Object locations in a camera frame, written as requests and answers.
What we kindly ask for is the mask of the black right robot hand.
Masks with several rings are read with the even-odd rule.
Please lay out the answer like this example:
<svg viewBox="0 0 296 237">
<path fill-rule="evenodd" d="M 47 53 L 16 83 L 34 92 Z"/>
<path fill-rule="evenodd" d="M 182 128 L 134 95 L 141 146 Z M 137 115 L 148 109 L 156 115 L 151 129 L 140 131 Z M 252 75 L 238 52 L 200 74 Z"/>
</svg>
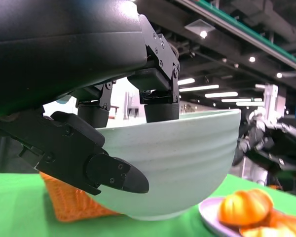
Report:
<svg viewBox="0 0 296 237">
<path fill-rule="evenodd" d="M 260 108 L 241 115 L 232 166 L 247 157 L 274 176 L 296 178 L 296 128 L 264 114 Z"/>
</svg>

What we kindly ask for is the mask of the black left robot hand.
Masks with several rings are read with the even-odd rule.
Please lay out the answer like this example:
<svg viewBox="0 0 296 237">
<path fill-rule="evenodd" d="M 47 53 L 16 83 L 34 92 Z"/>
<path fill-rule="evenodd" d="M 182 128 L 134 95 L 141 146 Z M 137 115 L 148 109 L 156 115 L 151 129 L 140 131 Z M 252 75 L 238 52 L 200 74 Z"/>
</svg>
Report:
<svg viewBox="0 0 296 237">
<path fill-rule="evenodd" d="M 129 0 L 0 0 L 0 136 L 33 168 L 92 195 L 145 194 L 146 176 L 111 157 L 98 128 L 128 78 L 146 121 L 179 117 L 180 64 Z"/>
</svg>

